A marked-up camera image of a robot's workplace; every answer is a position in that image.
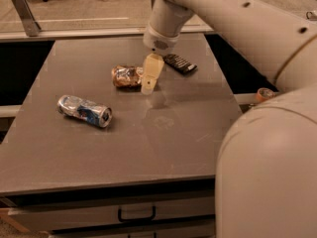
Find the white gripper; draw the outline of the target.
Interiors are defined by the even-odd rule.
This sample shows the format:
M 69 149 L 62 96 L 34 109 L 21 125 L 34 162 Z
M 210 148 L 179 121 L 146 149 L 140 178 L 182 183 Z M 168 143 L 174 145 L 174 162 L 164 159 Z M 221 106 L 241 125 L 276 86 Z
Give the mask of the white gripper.
M 148 55 L 143 64 L 144 73 L 142 76 L 141 92 L 144 95 L 153 93 L 164 66 L 162 56 L 170 54 L 173 51 L 178 39 L 179 36 L 167 37 L 157 32 L 151 25 L 147 25 L 143 36 L 143 43 L 154 54 Z

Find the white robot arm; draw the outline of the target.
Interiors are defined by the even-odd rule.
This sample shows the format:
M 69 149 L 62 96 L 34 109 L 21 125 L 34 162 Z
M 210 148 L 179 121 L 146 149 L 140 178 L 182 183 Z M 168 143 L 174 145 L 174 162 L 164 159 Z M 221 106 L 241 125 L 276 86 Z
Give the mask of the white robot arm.
M 227 132 L 216 164 L 217 238 L 317 238 L 317 25 L 259 0 L 156 0 L 144 43 L 165 55 L 197 15 L 277 95 Z

